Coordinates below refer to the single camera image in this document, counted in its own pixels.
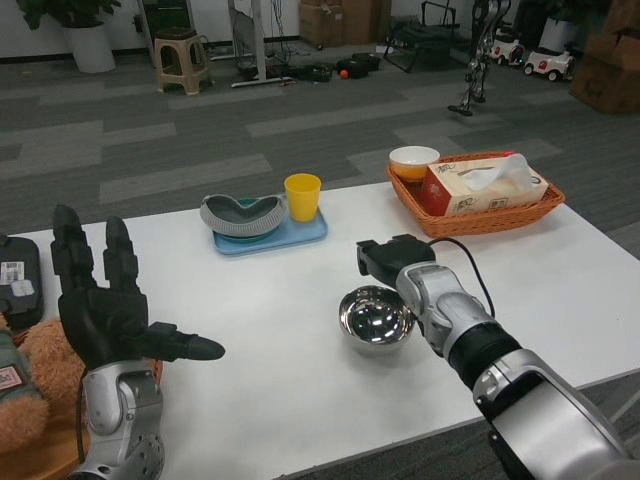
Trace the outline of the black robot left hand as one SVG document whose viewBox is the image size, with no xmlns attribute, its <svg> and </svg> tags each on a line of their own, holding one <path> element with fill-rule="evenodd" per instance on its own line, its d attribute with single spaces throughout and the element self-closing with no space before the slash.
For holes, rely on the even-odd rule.
<svg viewBox="0 0 640 480">
<path fill-rule="evenodd" d="M 51 257 L 61 286 L 61 324 L 87 369 L 143 358 L 172 362 L 224 356 L 224 347 L 216 341 L 185 334 L 174 324 L 149 322 L 147 297 L 137 284 L 138 258 L 121 218 L 112 216 L 106 222 L 107 287 L 99 286 L 93 277 L 92 250 L 73 208 L 56 206 L 53 234 Z"/>
</svg>

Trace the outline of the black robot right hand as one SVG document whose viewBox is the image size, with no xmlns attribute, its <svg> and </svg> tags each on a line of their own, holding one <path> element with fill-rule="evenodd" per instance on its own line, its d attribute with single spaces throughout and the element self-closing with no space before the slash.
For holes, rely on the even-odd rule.
<svg viewBox="0 0 640 480">
<path fill-rule="evenodd" d="M 409 234 L 394 236 L 381 244 L 375 240 L 359 241 L 356 246 L 360 274 L 393 289 L 405 267 L 436 260 L 435 252 L 426 242 Z"/>
</svg>

